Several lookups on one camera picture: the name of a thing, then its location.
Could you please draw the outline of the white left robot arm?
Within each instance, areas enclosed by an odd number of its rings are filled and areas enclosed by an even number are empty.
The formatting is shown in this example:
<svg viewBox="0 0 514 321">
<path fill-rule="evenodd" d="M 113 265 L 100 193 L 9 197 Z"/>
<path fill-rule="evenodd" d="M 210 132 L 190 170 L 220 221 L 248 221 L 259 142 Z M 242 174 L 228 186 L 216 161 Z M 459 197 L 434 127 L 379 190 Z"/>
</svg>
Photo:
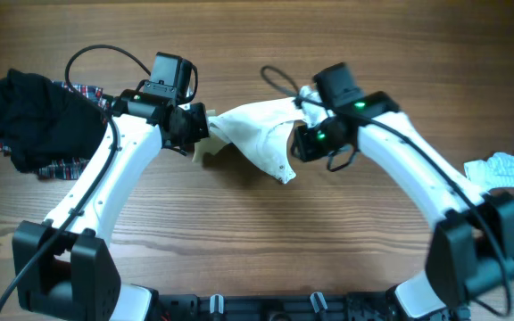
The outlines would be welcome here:
<svg viewBox="0 0 514 321">
<path fill-rule="evenodd" d="M 158 53 L 148 79 L 114 99 L 91 161 L 43 222 L 23 221 L 12 238 L 16 277 L 4 299 L 64 320 L 167 320 L 156 290 L 124 284 L 109 251 L 118 216 L 148 164 L 208 137 L 198 71 Z"/>
</svg>

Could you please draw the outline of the white baby bodysuit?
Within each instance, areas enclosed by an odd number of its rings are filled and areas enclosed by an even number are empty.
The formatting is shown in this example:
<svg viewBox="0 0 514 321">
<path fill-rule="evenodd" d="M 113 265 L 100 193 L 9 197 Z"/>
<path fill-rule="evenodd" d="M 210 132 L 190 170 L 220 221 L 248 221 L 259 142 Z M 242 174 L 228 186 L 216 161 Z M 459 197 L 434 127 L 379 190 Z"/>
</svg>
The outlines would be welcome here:
<svg viewBox="0 0 514 321">
<path fill-rule="evenodd" d="M 209 136 L 195 144 L 193 161 L 200 163 L 204 155 L 215 155 L 233 144 L 258 169 L 286 184 L 296 177 L 287 157 L 295 122 L 312 128 L 327 116 L 324 109 L 310 103 L 297 108 L 292 98 L 243 104 L 220 115 L 211 110 Z"/>
</svg>

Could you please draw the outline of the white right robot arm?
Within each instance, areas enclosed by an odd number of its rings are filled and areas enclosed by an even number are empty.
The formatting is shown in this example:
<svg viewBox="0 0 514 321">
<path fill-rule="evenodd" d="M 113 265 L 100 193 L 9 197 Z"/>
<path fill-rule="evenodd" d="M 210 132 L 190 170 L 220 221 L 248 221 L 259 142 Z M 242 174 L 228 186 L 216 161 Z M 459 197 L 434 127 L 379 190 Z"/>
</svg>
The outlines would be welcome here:
<svg viewBox="0 0 514 321">
<path fill-rule="evenodd" d="M 514 197 L 490 194 L 450 165 L 416 131 L 387 93 L 365 94 L 343 63 L 313 79 L 318 97 L 296 94 L 299 108 L 326 116 L 294 132 L 293 156 L 301 161 L 362 154 L 381 167 L 412 199 L 432 237 L 421 272 L 382 293 L 352 293 L 348 314 L 356 320 L 466 320 L 470 304 L 503 289 L 513 302 Z"/>
</svg>

